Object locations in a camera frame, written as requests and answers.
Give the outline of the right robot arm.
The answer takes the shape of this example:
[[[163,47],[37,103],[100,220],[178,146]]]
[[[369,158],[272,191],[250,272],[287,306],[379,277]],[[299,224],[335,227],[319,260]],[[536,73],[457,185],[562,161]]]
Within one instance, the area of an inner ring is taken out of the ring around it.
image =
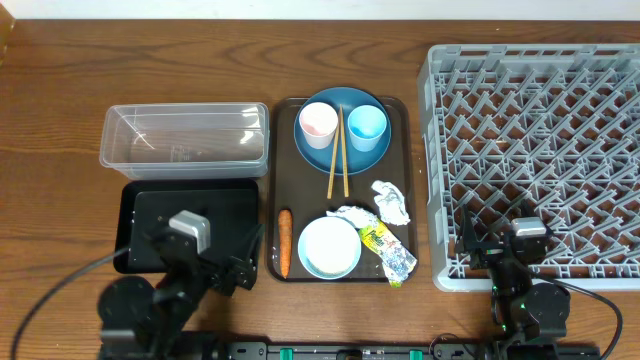
[[[557,359],[554,340],[567,334],[569,292],[549,282],[535,284],[528,268],[545,257],[552,231],[529,205],[520,211],[499,239],[483,241],[469,208],[462,208],[455,251],[470,257],[473,270],[488,272],[492,317],[504,332],[477,346],[474,359]]]

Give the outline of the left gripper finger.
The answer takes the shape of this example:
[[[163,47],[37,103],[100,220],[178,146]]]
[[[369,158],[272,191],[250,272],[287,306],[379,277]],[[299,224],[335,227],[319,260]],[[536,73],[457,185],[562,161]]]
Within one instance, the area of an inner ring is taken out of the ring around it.
[[[234,259],[242,269],[252,270],[255,265],[255,231],[250,230],[239,242]]]
[[[260,250],[262,239],[264,237],[264,233],[265,233],[265,225],[257,224],[250,231],[250,234],[249,234],[250,252],[249,252],[248,260],[254,272],[256,272],[257,263],[259,259],[259,250]]]

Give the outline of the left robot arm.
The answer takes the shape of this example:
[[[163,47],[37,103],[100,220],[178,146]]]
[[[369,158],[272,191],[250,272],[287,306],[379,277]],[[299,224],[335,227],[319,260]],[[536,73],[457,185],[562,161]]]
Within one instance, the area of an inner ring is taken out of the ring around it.
[[[206,293],[231,296],[250,290],[257,280],[257,256],[264,234],[255,225],[233,247],[224,245],[207,259],[198,253],[194,235],[165,226],[148,238],[167,266],[153,286],[141,276],[111,283],[98,301],[102,320],[99,359],[224,359],[227,349],[213,332],[184,326]]]

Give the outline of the wooden chopstick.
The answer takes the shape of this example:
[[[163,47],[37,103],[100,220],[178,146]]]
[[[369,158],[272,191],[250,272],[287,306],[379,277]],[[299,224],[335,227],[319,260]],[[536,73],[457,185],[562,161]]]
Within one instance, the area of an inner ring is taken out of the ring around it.
[[[336,130],[334,132],[333,150],[332,150],[331,166],[330,166],[328,189],[327,189],[327,199],[329,200],[332,199],[332,193],[333,193],[333,187],[334,187],[334,178],[335,178],[339,135],[340,135],[338,126],[336,127]]]
[[[342,164],[342,178],[343,178],[343,192],[344,197],[348,198],[349,192],[349,180],[348,180],[348,161],[347,161],[347,147],[346,147],[346,134],[345,134],[345,121],[344,110],[342,105],[339,107],[339,131],[340,131],[340,147],[341,147],[341,164]]]

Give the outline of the orange carrot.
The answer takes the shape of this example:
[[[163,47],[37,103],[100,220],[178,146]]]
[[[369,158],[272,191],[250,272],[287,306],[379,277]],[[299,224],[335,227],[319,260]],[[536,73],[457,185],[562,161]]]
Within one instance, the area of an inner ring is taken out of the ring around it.
[[[278,216],[280,239],[280,271],[283,278],[287,278],[291,266],[293,216],[289,209],[283,209]]]

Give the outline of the white paper ball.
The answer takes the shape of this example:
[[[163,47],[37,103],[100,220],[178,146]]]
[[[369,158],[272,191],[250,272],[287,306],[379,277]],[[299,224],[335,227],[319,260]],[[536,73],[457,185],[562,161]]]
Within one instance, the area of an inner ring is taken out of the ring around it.
[[[405,197],[391,182],[375,180],[371,189],[376,192],[374,202],[378,206],[380,219],[387,224],[403,226],[411,219],[405,206]]]

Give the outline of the white tissue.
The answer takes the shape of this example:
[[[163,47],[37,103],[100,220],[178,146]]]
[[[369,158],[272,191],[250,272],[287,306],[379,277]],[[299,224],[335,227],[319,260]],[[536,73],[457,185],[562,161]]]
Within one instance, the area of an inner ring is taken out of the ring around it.
[[[376,227],[379,223],[376,215],[357,206],[341,206],[335,211],[327,211],[326,215],[343,219],[356,229]]]

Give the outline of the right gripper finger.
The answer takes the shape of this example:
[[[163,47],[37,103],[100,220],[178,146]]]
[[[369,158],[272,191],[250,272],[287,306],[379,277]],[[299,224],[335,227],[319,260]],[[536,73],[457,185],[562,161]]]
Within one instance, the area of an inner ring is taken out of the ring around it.
[[[478,248],[478,239],[475,232],[471,212],[466,205],[462,206],[460,222],[460,234],[455,244],[456,253],[470,253]]]
[[[512,200],[503,201],[500,207],[493,206],[492,210],[497,214],[497,219],[487,225],[487,230],[492,234],[506,232],[512,228],[512,221],[517,218],[535,217],[534,202],[529,193],[521,193]]]

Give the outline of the yellow green snack wrapper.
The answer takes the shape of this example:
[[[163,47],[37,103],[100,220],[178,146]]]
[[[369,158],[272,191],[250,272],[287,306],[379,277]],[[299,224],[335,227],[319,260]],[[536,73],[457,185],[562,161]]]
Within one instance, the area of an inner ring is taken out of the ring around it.
[[[389,284],[398,288],[418,264],[417,258],[381,221],[358,230],[362,243],[381,260]]]

